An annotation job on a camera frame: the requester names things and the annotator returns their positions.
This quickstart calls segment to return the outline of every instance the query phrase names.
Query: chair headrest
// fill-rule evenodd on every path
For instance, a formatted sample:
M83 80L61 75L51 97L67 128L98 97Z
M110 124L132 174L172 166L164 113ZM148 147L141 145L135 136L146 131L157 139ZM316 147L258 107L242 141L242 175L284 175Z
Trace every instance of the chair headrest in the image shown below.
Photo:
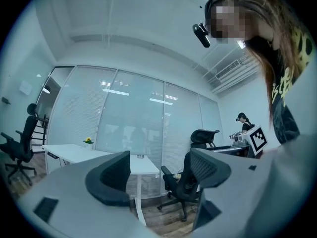
M192 133L190 139L196 144L208 144L213 142L214 135L218 132L220 131L197 129Z
M29 115L35 116L36 113L36 108L38 105L36 105L35 103L31 103L28 108L27 108L27 112Z

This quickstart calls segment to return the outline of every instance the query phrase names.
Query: desk leg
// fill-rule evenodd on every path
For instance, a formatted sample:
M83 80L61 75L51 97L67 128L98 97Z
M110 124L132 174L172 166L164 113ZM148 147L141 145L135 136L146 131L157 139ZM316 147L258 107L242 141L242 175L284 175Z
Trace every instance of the desk leg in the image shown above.
M145 219L143 217L143 212L141 209L141 175L137 175L137 196L134 198L135 206L137 208L137 213L139 217L139 221L146 226Z

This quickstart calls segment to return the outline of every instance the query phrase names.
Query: person in background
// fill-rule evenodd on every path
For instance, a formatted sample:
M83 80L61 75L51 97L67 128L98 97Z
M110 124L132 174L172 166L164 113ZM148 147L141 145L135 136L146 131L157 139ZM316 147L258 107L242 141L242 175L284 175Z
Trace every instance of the person in background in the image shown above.
M316 57L313 39L293 11L284 0L209 0L205 6L209 35L224 43L244 42L259 61L266 82L269 119L281 144L299 135L285 95Z
M246 133L249 129L253 128L255 125L250 123L249 118L246 117L244 113L240 113L236 121L243 123L241 133Z

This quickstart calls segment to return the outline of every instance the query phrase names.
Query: white desk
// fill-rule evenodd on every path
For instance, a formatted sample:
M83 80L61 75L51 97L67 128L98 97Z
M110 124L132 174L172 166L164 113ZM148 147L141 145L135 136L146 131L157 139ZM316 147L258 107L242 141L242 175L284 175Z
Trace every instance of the white desk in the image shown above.
M112 154L109 152L89 150L85 147L68 144L68 145L43 145L46 151L45 161L47 165L47 173L62 167L60 159L69 161L70 163L79 163L91 160L100 156ZM156 166L150 161L147 156L143 159L137 158L136 155L130 155L130 170L131 175L137 176L137 196L134 198L139 220L146 226L142 209L141 209L141 176L155 175L159 173Z

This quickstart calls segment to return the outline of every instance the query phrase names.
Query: chair base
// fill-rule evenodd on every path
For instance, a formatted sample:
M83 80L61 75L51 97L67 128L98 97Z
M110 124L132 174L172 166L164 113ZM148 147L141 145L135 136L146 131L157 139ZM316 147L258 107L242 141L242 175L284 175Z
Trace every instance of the chair base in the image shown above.
M171 198L173 194L169 191L167 194L168 198ZM198 200L190 200L190 201L186 201L186 202L190 202L190 203L198 203ZM161 210L163 208L163 206L167 206L167 205L172 205L172 204L176 204L176 203L181 203L182 204L182 208L183 208L183 213L184 213L184 218L181 220L182 222L186 222L187 221L187 211L186 211L186 205L185 205L185 200L184 199L180 199L180 198L175 198L172 201L166 202L164 204L160 204L158 206L158 209Z
M20 171L24 175L24 177L27 179L27 181L29 182L29 185L32 186L32 181L28 177L28 175L24 172L24 170L33 170L35 176L37 175L36 170L35 170L35 168L26 167L26 166L22 165L21 163L22 163L22 161L18 161L17 164L5 164L4 165L5 170L8 170L8 168L14 168L13 171L11 173L9 173L9 175L7 177L8 178L8 184L11 184L10 177L12 175L14 175L16 172Z

